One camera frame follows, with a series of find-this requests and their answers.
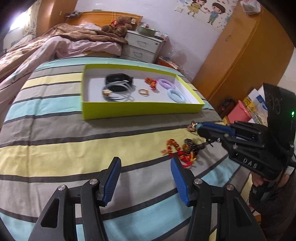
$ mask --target gold ring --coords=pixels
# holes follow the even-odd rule
[[[103,96],[109,96],[112,94],[111,90],[103,90]]]
[[[140,95],[143,95],[143,96],[148,96],[149,95],[149,91],[148,90],[145,90],[145,89],[140,89],[139,90],[139,94]]]

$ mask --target white nightstand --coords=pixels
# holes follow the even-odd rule
[[[165,41],[128,30],[120,58],[154,63]]]

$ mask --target silver screw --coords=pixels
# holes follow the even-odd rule
[[[57,189],[58,189],[59,191],[63,191],[63,190],[65,190],[65,188],[66,188],[66,185],[62,184],[62,185],[60,185]]]
[[[196,178],[194,179],[194,183],[197,185],[202,184],[202,180],[200,178]]]
[[[89,180],[89,184],[91,184],[91,185],[95,185],[97,183],[98,183],[98,180],[95,178]]]
[[[227,189],[228,191],[232,191],[232,190],[234,189],[234,187],[233,187],[233,185],[231,185],[231,184],[227,184],[227,185],[226,185],[226,189]]]

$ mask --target white wall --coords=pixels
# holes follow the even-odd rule
[[[14,41],[21,40],[23,36],[23,28],[16,28],[10,31],[3,40],[3,49],[10,49]]]
[[[160,55],[171,57],[182,65],[185,76],[192,80],[221,31],[187,13],[175,11],[179,4],[177,0],[78,0],[76,10],[85,12],[102,9],[142,15],[142,21],[151,28],[169,35],[170,40],[164,45]]]
[[[290,59],[289,65],[278,83],[279,87],[296,93],[296,49],[294,48],[293,55]]]

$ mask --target red object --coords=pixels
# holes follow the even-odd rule
[[[152,90],[156,90],[156,83],[157,83],[156,80],[151,79],[151,78],[145,78],[145,83],[149,84],[150,85],[150,88]]]
[[[181,70],[181,67],[178,64],[176,64],[175,62],[173,62],[171,60],[165,60],[163,57],[158,58],[157,64],[161,65],[161,66],[166,66],[166,67],[178,70],[178,71]]]
[[[162,154],[168,153],[170,155],[170,157],[173,158],[174,155],[172,152],[172,147],[171,147],[172,145],[177,150],[179,159],[185,163],[185,164],[182,164],[182,166],[183,167],[190,167],[196,158],[194,158],[193,153],[187,155],[184,151],[181,151],[181,147],[174,139],[169,139],[167,141],[167,150],[162,150],[161,153]]]
[[[250,113],[240,100],[238,101],[238,104],[234,107],[234,109],[228,114],[227,117],[230,123],[234,123],[234,121],[247,122],[251,119]]]

